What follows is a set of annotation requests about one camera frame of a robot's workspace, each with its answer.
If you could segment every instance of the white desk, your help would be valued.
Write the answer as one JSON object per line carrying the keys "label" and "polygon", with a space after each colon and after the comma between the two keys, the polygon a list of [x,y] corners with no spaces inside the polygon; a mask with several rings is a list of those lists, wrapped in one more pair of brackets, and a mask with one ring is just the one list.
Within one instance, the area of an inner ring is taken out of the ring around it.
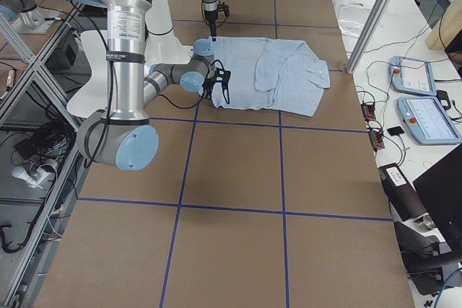
{"label": "white desk", "polygon": [[[371,9],[375,0],[341,0],[346,2],[355,2],[364,5],[364,7]],[[355,18],[354,12],[351,14],[351,21],[359,22],[361,20],[360,14]],[[417,36],[422,29],[427,28],[427,21],[422,16],[419,8],[415,4],[414,0],[391,0],[388,8],[383,15],[380,24],[378,25],[367,50],[378,48],[386,43],[394,43],[398,41],[407,41],[408,39]],[[386,95],[374,88],[367,83],[366,69],[374,61],[390,61],[392,56],[407,56],[410,58],[420,58],[428,61],[439,61],[446,58],[446,55],[442,51],[429,50],[425,45],[425,39],[430,33],[430,29],[424,31],[418,38],[409,41],[408,43],[400,43],[391,46],[386,46],[380,50],[374,50],[372,52],[363,55],[356,71],[354,72],[354,81],[357,86],[361,86],[364,90],[372,93],[377,101],[386,100]],[[353,50],[354,44],[357,39],[351,36],[342,35],[345,48],[347,52]],[[433,73],[436,79],[459,79],[457,71],[454,69],[452,63],[447,61],[441,61],[439,63],[432,63]],[[390,85],[389,76],[389,65],[386,63],[374,63],[369,69],[370,83],[378,88],[387,90]],[[456,101],[456,105],[459,110],[462,108],[462,83],[438,83],[437,89],[443,89],[449,94],[451,100]],[[428,167],[437,162],[439,159],[444,157],[449,151],[456,146],[420,146],[417,142],[408,134],[406,126],[401,120],[401,116],[398,114],[396,107],[396,99],[404,94],[393,91],[393,87],[388,90],[390,95],[389,101],[386,103],[386,109],[384,111],[385,103],[379,102],[376,104],[375,114],[378,121],[383,125],[384,129],[401,126],[406,133],[401,135],[406,147],[409,149],[406,151],[406,160],[401,165],[401,170],[407,176],[409,181],[413,181],[415,178],[420,176]],[[359,93],[359,99],[362,100],[362,94]],[[365,101],[371,101],[372,98],[365,95]],[[456,117],[456,111],[454,107],[449,110],[449,114],[452,117]],[[456,128],[462,132],[462,125],[456,125]],[[397,162],[400,158],[400,152],[395,145],[389,140],[385,139],[385,149],[378,151],[376,162],[377,166],[384,164],[390,164],[391,162]],[[428,232],[425,236],[435,234],[435,232]],[[418,293],[414,284],[410,282],[411,291],[414,297],[414,303],[416,307],[423,307],[423,304],[427,300],[433,300],[435,297],[422,296]],[[456,308],[462,305],[462,288],[448,289],[442,295],[438,308]]]}

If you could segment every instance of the black monitor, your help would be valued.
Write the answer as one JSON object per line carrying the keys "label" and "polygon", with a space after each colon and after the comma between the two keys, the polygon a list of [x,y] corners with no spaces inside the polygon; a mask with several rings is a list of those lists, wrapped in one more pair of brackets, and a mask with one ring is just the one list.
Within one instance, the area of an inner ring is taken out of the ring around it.
{"label": "black monitor", "polygon": [[462,249],[462,145],[418,177],[414,187],[451,250]]}

